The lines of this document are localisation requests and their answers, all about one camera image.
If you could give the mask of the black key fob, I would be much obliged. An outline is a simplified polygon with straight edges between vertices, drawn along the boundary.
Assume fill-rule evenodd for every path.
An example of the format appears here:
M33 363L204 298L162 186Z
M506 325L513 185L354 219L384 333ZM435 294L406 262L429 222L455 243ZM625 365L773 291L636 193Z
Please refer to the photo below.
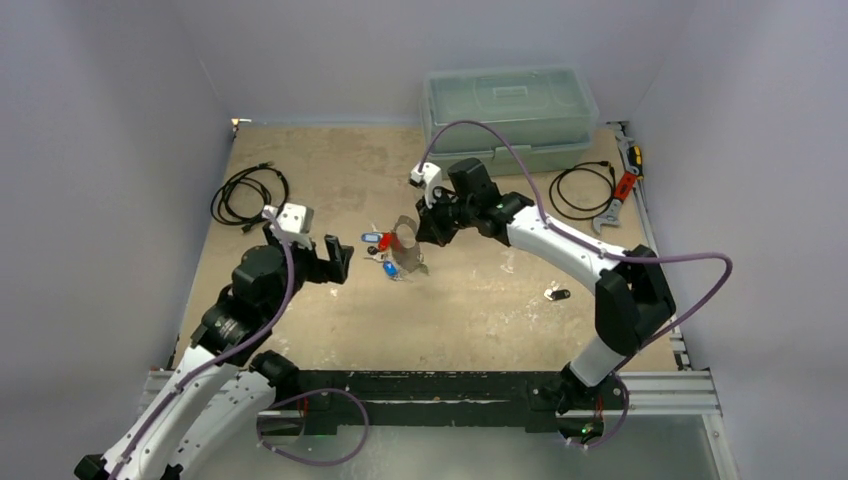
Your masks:
M571 291L568 289L546 289L544 291L544 297L552 302L566 300L571 297Z

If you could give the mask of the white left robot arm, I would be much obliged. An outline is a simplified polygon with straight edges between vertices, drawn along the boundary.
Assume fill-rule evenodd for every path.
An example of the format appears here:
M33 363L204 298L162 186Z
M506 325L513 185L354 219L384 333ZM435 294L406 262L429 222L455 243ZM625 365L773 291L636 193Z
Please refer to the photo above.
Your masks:
M265 244L244 252L166 385L114 446L79 461L76 478L192 479L263 408L295 402L297 367L257 350L304 284L346 281L354 249L327 235L321 259L313 242L281 244L263 232Z

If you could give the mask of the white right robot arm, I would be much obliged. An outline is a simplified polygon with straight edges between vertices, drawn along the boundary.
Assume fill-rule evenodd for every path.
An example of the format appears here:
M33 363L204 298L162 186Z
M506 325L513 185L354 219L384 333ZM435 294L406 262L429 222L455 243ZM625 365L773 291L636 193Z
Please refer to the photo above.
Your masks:
M415 215L414 165L313 161L294 173L296 202L314 210L314 237L336 235L355 254L345 283L302 288L268 347L304 369L561 369L594 338L587 267L599 258L540 258L469 228L445 247L423 245L423 270L389 278L361 237Z

